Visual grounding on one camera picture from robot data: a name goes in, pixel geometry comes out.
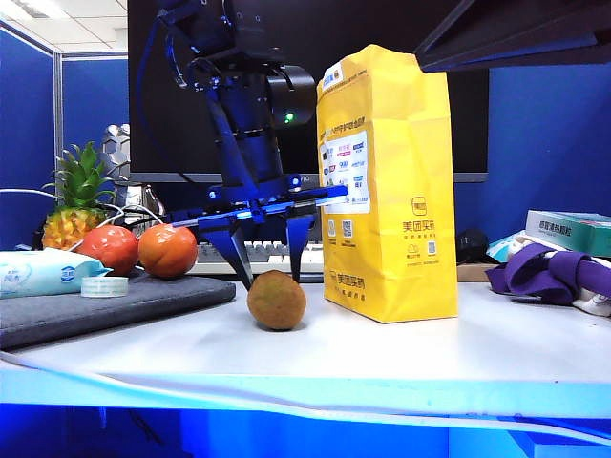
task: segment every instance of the box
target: box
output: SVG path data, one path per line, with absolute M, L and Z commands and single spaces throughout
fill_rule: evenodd
M 529 210 L 526 235 L 592 256 L 611 257 L 611 218 L 598 213 Z
M 487 262 L 460 264 L 456 268 L 458 273 L 458 282 L 487 283 L 489 280 L 488 276 L 486 275 L 486 271 L 494 269 L 497 266 L 498 264 L 491 264 Z

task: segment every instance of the yellow paper bag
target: yellow paper bag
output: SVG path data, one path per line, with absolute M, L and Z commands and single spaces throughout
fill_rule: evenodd
M 450 104 L 444 73 L 370 45 L 318 85 L 325 297 L 379 322 L 457 314 Z

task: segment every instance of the white desk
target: white desk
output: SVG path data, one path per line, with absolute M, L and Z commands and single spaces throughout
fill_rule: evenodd
M 459 318 L 380 324 L 323 299 L 292 332 L 260 329 L 238 285 L 228 304 L 31 348 L 70 370 L 193 392 L 235 390 L 308 406 L 414 413 L 611 418 L 611 320 L 513 303 L 460 283 Z M 116 389 L 0 363 L 0 402 L 244 408 Z

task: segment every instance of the purple cloth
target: purple cloth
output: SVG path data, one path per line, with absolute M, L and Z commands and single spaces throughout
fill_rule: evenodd
M 581 288 L 611 297 L 611 269 L 595 262 L 585 253 L 555 251 L 531 243 L 498 267 L 488 270 L 488 280 L 496 293 L 539 296 L 544 302 L 570 304 Z

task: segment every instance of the black monitor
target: black monitor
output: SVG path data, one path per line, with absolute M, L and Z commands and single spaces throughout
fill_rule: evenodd
M 263 0 L 267 33 L 287 64 L 306 69 L 316 81 L 344 56 L 375 43 L 413 52 L 456 5 L 454 1 Z M 156 0 L 129 2 L 129 81 L 132 179 L 181 182 L 177 172 L 204 183 L 221 182 L 215 133 L 204 95 L 180 89 L 164 55 L 165 29 L 159 28 L 141 84 L 138 69 L 158 12 Z M 178 61 L 192 53 L 176 43 Z M 448 74 L 453 126 L 455 181 L 483 181 L 488 171 L 488 71 Z M 137 109 L 141 95 L 144 122 Z M 315 116 L 303 126 L 278 131 L 285 173 L 318 183 Z

